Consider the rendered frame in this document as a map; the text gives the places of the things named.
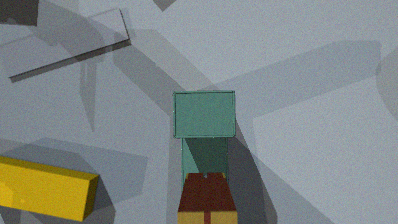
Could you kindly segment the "yellow rectangular block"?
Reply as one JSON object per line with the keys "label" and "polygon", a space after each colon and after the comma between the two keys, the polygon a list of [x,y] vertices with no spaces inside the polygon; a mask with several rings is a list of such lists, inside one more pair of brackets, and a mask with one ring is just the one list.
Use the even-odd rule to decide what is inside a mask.
{"label": "yellow rectangular block", "polygon": [[0,155],[0,205],[83,221],[100,174]]}

